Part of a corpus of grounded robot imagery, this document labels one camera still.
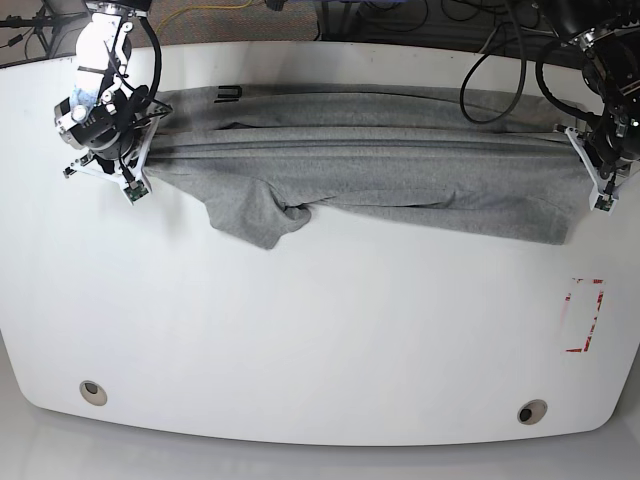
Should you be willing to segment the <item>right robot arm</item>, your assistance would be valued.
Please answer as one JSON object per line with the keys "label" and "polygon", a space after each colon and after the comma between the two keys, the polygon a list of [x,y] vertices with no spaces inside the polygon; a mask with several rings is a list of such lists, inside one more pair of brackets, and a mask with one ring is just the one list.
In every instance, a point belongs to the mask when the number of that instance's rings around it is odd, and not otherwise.
{"label": "right robot arm", "polygon": [[[63,170],[112,182],[133,204],[152,192],[144,168],[159,121],[172,107],[156,98],[162,51],[149,23],[150,1],[88,1],[90,21],[76,42],[77,69],[68,98],[54,109],[61,139],[85,154]],[[134,87],[128,35],[137,19],[153,47],[153,78]]]}

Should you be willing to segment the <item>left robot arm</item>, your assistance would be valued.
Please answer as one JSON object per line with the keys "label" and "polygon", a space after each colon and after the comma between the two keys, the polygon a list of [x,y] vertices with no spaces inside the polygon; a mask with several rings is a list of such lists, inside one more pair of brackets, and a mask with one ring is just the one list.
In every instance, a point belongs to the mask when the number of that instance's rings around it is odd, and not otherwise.
{"label": "left robot arm", "polygon": [[[593,189],[592,210],[612,213],[621,192],[639,179],[639,3],[637,1],[535,1],[554,39],[538,52],[536,83],[543,97],[586,130],[561,127],[578,153]],[[551,53],[574,47],[583,56],[582,78],[603,104],[600,114],[556,98],[544,78]]]}

